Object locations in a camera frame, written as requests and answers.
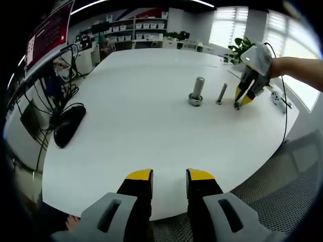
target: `computer screen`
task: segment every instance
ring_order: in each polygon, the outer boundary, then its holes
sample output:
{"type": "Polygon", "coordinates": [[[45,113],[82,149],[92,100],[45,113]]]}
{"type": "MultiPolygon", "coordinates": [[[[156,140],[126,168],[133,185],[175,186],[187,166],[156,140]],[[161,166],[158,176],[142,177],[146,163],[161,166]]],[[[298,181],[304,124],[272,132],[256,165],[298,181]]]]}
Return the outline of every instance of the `computer screen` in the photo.
{"type": "Polygon", "coordinates": [[[74,0],[70,0],[47,19],[30,35],[27,46],[27,71],[47,54],[67,44],[67,29],[74,0]]]}

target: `window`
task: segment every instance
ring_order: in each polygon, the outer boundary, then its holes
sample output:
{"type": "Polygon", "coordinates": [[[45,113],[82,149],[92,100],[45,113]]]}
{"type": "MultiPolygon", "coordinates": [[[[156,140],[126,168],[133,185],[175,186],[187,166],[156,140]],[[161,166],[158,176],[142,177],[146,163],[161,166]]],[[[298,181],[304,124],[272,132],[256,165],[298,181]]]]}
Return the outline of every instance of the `window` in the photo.
{"type": "Polygon", "coordinates": [[[244,37],[248,18],[247,7],[218,8],[214,13],[209,43],[227,48],[234,39],[244,37]]]}
{"type": "MultiPolygon", "coordinates": [[[[277,57],[320,58],[318,44],[310,31],[283,14],[269,12],[264,42],[273,46],[277,57]]],[[[305,107],[312,111],[320,92],[289,76],[284,76],[284,81],[305,107]]]]}

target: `computer mouse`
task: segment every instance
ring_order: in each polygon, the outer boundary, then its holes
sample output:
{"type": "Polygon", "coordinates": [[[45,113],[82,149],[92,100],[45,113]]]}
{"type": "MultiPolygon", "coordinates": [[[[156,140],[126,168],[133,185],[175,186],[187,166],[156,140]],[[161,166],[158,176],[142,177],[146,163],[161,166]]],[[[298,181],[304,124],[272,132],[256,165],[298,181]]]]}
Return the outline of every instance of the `computer mouse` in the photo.
{"type": "Polygon", "coordinates": [[[64,148],[72,139],[85,114],[86,109],[83,105],[74,106],[61,114],[53,135],[55,143],[60,148],[64,148]]]}

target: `white controller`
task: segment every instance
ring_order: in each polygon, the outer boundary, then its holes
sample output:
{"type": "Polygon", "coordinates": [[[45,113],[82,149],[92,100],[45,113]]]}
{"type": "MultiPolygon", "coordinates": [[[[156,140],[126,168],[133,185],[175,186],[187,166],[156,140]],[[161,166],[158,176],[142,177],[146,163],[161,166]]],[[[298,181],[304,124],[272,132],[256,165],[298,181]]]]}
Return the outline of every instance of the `white controller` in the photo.
{"type": "Polygon", "coordinates": [[[286,114],[286,104],[282,100],[279,93],[275,91],[272,92],[272,101],[277,107],[279,107],[279,109],[283,112],[283,114],[286,114]]]}

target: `white tabletop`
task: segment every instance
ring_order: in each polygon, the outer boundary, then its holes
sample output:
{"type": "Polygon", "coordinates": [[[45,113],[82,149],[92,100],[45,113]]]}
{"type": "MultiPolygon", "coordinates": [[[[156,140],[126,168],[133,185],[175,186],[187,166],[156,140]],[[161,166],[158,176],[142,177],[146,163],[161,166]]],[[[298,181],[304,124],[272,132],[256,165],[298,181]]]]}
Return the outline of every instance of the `white tabletop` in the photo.
{"type": "MultiPolygon", "coordinates": [[[[152,168],[151,220],[187,211],[189,167],[213,174],[224,192],[253,175],[282,142],[285,115],[265,92],[239,111],[239,79],[219,57],[185,50],[137,49],[112,53],[86,78],[72,102],[87,114],[64,149],[51,139],[43,200],[72,215],[127,174],[152,168]],[[188,104],[195,79],[205,78],[200,107],[188,104]],[[216,99],[228,84],[221,106],[216,99]]],[[[288,110],[287,134],[298,109],[288,110]]]]}

